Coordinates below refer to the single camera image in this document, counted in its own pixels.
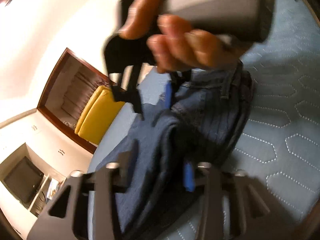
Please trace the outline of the person's right hand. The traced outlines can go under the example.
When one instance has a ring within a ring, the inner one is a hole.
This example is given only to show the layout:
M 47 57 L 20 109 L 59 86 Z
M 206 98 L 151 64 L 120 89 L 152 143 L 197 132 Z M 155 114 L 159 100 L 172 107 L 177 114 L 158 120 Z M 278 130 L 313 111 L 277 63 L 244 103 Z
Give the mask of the person's right hand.
M 187 71 L 192 68 L 203 70 L 233 69 L 250 43 L 227 42 L 204 30 L 195 29 L 186 20 L 175 15 L 160 15 L 163 0 L 135 0 L 126 23 L 119 35 L 127 40 L 144 36 L 153 19 L 158 18 L 161 34 L 152 35 L 147 45 L 152 51 L 159 73 Z

